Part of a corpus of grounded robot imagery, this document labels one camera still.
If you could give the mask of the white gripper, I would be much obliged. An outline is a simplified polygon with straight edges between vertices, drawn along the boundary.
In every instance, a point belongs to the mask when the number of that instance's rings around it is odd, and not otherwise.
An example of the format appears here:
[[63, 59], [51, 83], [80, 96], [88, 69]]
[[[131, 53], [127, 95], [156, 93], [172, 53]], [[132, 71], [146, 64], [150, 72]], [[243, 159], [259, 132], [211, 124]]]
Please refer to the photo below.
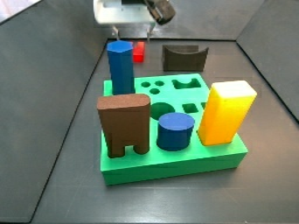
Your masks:
[[146, 30], [146, 40], [150, 43], [155, 20], [143, 4], [123, 4], [121, 0], [93, 0], [93, 15], [100, 25], [113, 25], [116, 40], [120, 40], [120, 36], [115, 25], [150, 24]]

